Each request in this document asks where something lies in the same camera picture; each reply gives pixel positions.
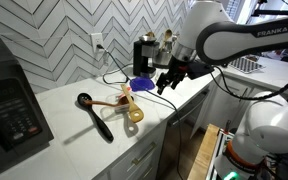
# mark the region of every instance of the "coffee maker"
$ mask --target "coffee maker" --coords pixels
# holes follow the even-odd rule
[[[133,74],[135,76],[152,78],[156,68],[148,65],[148,59],[158,54],[159,42],[155,37],[141,36],[134,42]]]

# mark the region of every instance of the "electronics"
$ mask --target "electronics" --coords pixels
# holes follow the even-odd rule
[[[142,36],[134,42],[133,74],[135,76],[152,78],[156,69],[148,65],[148,59],[158,54],[160,43],[153,37]]]
[[[52,139],[22,67],[0,39],[0,171]]]

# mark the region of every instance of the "drawer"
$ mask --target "drawer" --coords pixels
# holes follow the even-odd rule
[[[143,160],[142,165],[137,168],[127,180],[136,180],[146,178],[152,171],[153,166],[156,163],[156,154],[150,154]]]
[[[160,128],[154,129],[139,141],[131,151],[110,170],[111,179],[127,179],[142,166],[144,161],[153,154],[158,154],[162,143],[159,137]]]

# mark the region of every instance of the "wooden board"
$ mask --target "wooden board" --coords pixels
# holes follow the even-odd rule
[[[190,180],[205,179],[214,152],[219,128],[209,124],[201,147],[188,176]]]

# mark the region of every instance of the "microwave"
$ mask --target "microwave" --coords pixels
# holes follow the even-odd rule
[[[0,172],[53,138],[21,65],[0,39]]]

